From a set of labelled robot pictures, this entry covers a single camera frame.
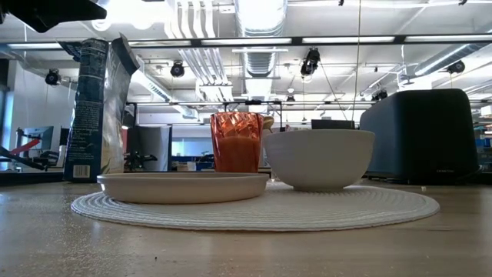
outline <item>white woven placemat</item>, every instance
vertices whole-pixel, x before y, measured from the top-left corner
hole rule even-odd
[[[71,209],[93,219],[173,229],[321,231],[409,222],[439,211],[424,195],[367,186],[343,192],[296,192],[270,184],[254,199],[200,205],[137,205],[102,192],[82,196]]]

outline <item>cup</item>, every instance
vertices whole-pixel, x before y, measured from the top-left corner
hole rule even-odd
[[[218,112],[210,118],[216,172],[258,172],[263,116]]]

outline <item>table surface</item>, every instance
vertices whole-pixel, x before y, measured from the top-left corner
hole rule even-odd
[[[383,186],[441,211],[347,231],[193,232],[73,213],[97,185],[1,187],[0,276],[492,276],[492,187]]]

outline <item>cable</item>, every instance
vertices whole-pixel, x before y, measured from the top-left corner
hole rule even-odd
[[[359,58],[361,53],[361,22],[362,22],[362,0],[359,0],[359,36],[357,37],[357,62],[355,67],[355,93],[354,93],[354,109],[352,110],[352,119],[354,121],[355,99],[357,98],[357,81],[359,80]]]
[[[345,120],[348,120],[347,116],[345,115],[344,110],[341,108],[341,105],[340,105],[340,102],[338,101],[337,95],[335,94],[335,91],[333,90],[333,87],[331,86],[330,80],[328,79],[328,75],[326,74],[326,71],[324,70],[323,63],[320,62],[320,65],[321,65],[321,69],[323,69],[324,77],[326,78],[326,81],[328,82],[328,86],[330,86],[331,94],[333,94],[333,96],[335,97],[335,101],[338,104],[338,108],[340,108],[342,115],[344,115],[344,117],[345,117]]]

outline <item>white bowl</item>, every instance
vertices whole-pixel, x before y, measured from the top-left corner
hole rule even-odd
[[[297,190],[326,192],[352,185],[371,162],[374,133],[305,130],[264,137],[268,163],[282,182]]]
[[[268,175],[256,173],[121,173],[98,176],[103,192],[123,202],[201,204],[263,193]]]

